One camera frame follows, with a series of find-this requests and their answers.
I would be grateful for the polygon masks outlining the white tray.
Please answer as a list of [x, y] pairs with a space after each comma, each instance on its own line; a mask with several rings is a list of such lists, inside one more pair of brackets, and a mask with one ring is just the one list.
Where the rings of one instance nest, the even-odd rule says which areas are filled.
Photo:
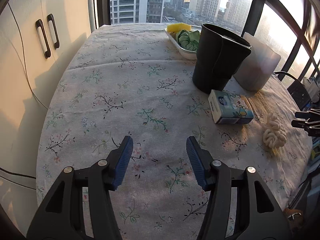
[[167, 25], [164, 29], [172, 44], [179, 53], [188, 60], [196, 60], [199, 47], [201, 29], [185, 23]]

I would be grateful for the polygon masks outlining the black bucket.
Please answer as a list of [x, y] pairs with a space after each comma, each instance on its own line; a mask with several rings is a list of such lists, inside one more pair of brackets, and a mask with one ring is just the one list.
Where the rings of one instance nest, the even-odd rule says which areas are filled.
[[222, 91], [247, 58], [251, 45], [241, 36], [217, 25], [202, 25], [193, 83], [202, 92]]

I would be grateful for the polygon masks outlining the white ribbed bin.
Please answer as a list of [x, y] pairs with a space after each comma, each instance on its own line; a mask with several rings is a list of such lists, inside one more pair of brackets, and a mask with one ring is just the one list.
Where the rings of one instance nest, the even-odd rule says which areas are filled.
[[251, 45], [251, 53], [233, 76], [243, 89], [255, 92], [267, 83], [281, 56], [249, 33], [243, 38]]

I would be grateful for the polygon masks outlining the black mesh chair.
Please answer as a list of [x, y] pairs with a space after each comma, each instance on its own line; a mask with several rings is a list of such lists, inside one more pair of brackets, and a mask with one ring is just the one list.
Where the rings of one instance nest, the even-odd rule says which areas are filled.
[[274, 72], [278, 77], [288, 76], [293, 80], [293, 83], [289, 85], [287, 91], [295, 101], [300, 111], [307, 111], [312, 107], [312, 101], [305, 86], [293, 75], [284, 71]]

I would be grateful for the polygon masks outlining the floral tablecloth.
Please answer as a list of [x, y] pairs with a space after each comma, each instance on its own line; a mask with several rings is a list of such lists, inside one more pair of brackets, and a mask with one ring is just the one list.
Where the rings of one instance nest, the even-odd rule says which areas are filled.
[[[162, 24], [105, 25], [84, 42], [51, 100], [37, 156], [37, 200], [63, 168], [87, 168], [129, 135], [134, 142], [123, 183], [111, 201], [123, 239], [196, 239], [209, 193], [197, 184], [185, 150], [196, 138], [233, 168], [253, 166], [285, 208], [297, 190], [312, 140], [291, 126], [298, 107], [276, 76], [247, 94], [254, 119], [216, 125], [208, 96], [192, 81]], [[270, 149], [263, 124], [274, 113], [287, 142]]]

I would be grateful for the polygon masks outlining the cream chenille scrubber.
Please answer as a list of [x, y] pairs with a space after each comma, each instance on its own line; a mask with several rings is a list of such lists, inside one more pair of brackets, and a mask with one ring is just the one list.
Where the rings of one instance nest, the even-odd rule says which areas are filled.
[[270, 149], [283, 147], [287, 142], [286, 132], [274, 113], [267, 115], [263, 124], [263, 143]]

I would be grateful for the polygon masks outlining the green striped cloth in tray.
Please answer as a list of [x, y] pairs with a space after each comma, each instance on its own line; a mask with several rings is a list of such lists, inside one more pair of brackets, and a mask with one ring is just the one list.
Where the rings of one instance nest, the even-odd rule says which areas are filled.
[[182, 30], [176, 33], [176, 42], [185, 50], [197, 51], [200, 41], [200, 32]]

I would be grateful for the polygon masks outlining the white cabinet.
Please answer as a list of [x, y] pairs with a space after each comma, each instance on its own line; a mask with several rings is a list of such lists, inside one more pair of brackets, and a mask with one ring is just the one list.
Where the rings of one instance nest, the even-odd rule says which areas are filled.
[[[49, 14], [54, 15], [58, 49]], [[39, 18], [51, 49], [48, 59], [35, 28]], [[37, 153], [50, 102], [90, 34], [88, 0], [9, 0], [1, 11], [1, 206], [22, 234], [37, 210]]]

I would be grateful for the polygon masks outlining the yellow sponge in tray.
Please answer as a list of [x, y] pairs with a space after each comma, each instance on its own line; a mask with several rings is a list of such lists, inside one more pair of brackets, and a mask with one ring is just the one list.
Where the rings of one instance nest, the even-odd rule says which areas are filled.
[[185, 23], [174, 23], [167, 25], [167, 32], [169, 33], [178, 33], [179, 31], [187, 30], [191, 31], [191, 25]]

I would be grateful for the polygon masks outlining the tissue pack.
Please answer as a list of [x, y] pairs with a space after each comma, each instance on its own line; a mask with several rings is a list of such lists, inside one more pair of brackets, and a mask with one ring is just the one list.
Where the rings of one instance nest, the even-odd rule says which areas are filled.
[[252, 107], [243, 95], [212, 90], [208, 102], [215, 124], [249, 124], [254, 119]]

